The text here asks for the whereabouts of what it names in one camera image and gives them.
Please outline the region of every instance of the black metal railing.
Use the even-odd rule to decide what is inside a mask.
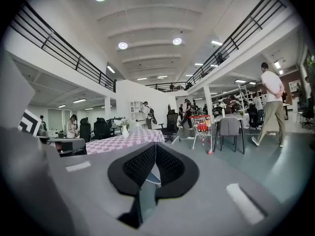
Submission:
[[[159,83],[146,86],[162,92],[174,92],[185,90],[187,88],[187,82]]]
[[[10,26],[24,38],[62,63],[105,88],[116,92],[116,80],[110,79],[72,47],[27,2],[22,5]]]
[[[245,41],[249,40],[254,33],[262,30],[264,26],[273,20],[277,15],[276,13],[280,13],[284,8],[286,8],[286,6],[279,0],[260,0],[236,30],[210,55],[193,76],[186,81],[188,88],[195,85],[197,81],[201,80],[223,63],[232,53],[236,52]],[[157,84],[157,89],[163,87],[163,84]]]

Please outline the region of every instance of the woman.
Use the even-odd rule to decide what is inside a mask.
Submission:
[[[79,138],[79,133],[76,129],[77,116],[72,115],[67,122],[67,138]]]

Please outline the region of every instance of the checkered tablecloth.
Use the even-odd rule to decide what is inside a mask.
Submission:
[[[130,132],[128,138],[124,138],[122,135],[107,138],[99,141],[87,143],[87,154],[96,154],[109,152],[117,149],[123,149],[138,144],[147,142],[162,142],[164,143],[164,137],[160,130],[139,130]]]

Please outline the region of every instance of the table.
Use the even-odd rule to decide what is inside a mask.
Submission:
[[[240,114],[237,114],[237,113],[225,115],[225,118],[231,118],[231,117],[237,118],[240,121],[240,123],[241,123],[242,138],[243,138],[243,154],[245,154],[245,133],[244,133],[243,117]],[[218,136],[219,136],[219,122],[220,122],[221,119],[223,119],[223,116],[217,116],[214,119],[215,123],[217,123],[217,131],[216,131],[215,147],[214,147],[213,151],[216,151],[217,141],[218,141]]]
[[[99,141],[86,143],[87,154],[97,154],[113,150],[123,149],[147,142],[165,142],[160,130],[147,129],[129,133],[128,138],[122,135]]]

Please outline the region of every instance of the column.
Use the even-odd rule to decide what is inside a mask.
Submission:
[[[212,99],[211,99],[211,95],[210,95],[210,89],[209,86],[203,86],[203,90],[205,92],[205,98],[206,98],[206,102],[207,102],[207,106],[208,106],[208,114],[210,115],[211,118],[211,123],[214,123],[214,116],[212,114]]]
[[[105,96],[105,120],[108,120],[112,117],[111,115],[111,109],[110,109],[110,97]]]

